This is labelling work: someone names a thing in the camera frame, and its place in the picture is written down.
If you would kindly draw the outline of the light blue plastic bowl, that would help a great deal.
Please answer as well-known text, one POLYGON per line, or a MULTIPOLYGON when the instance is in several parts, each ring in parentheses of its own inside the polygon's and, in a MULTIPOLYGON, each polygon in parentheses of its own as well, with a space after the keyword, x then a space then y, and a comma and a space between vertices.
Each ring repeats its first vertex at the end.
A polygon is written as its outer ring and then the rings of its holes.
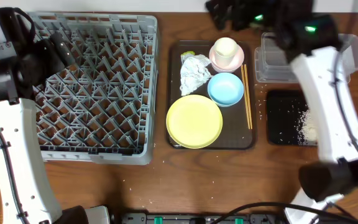
POLYGON ((230 107, 244 96, 244 84, 233 73, 218 73, 208 82, 209 97, 220 107, 230 107))

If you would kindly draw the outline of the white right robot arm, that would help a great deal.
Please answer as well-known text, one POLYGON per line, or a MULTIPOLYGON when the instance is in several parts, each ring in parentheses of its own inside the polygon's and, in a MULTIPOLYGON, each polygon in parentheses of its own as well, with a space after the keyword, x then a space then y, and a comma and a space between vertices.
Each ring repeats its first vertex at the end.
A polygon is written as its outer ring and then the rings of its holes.
POLYGON ((273 31, 315 121, 319 160, 299 169, 300 190, 292 203, 283 205, 287 221, 355 223, 355 218, 326 211, 358 188, 358 117, 340 64, 343 39, 334 19, 315 13, 313 4, 210 0, 205 6, 217 29, 232 21, 234 30, 257 26, 273 31))

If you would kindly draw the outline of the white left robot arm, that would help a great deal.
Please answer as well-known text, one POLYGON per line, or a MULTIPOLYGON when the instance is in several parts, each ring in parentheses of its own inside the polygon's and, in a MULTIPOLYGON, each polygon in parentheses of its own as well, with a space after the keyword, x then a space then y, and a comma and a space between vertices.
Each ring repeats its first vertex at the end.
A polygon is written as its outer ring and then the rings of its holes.
POLYGON ((74 62, 61 34, 37 40, 28 14, 19 8, 0 8, 0 193, 4 223, 55 223, 62 217, 40 151, 34 88, 74 62))

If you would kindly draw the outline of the white paper napkin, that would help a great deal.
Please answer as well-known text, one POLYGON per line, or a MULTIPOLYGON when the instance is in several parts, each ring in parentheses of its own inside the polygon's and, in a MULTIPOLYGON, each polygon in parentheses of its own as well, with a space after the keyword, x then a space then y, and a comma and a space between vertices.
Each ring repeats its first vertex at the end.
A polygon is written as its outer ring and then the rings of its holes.
POLYGON ((211 63, 204 55, 181 57, 180 91, 181 96, 189 95, 205 84, 211 77, 207 66, 211 63))

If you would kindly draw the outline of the green yellow snack wrapper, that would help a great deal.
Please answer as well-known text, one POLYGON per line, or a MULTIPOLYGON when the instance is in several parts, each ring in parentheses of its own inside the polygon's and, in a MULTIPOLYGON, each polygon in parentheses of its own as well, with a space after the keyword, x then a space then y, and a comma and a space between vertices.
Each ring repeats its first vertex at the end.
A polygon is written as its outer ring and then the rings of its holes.
POLYGON ((187 51, 187 52, 183 52, 181 54, 181 57, 187 57, 189 55, 195 55, 195 52, 194 51, 187 51))

